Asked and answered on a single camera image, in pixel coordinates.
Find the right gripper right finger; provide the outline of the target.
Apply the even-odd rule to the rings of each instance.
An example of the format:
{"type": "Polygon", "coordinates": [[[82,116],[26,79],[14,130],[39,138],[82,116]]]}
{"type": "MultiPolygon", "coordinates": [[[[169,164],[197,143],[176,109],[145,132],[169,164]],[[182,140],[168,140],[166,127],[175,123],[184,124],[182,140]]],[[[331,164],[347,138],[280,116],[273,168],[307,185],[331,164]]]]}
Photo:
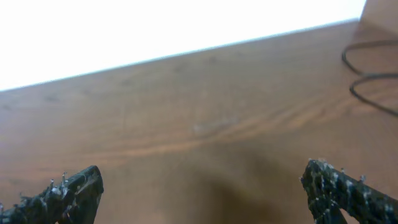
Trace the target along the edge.
{"type": "Polygon", "coordinates": [[[300,178],[316,224],[346,223],[342,210],[361,224],[397,224],[397,200],[336,170],[323,160],[310,159],[300,178]]]}

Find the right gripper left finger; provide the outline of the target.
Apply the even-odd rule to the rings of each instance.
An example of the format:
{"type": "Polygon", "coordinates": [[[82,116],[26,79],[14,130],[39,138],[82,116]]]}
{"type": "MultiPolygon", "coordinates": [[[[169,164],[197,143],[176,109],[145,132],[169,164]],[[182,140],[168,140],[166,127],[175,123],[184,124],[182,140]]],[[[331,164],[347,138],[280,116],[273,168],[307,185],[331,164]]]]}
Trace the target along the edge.
{"type": "Polygon", "coordinates": [[[97,166],[50,185],[33,196],[20,195],[20,202],[7,210],[1,207],[1,224],[94,224],[101,196],[103,179],[97,166]]]}

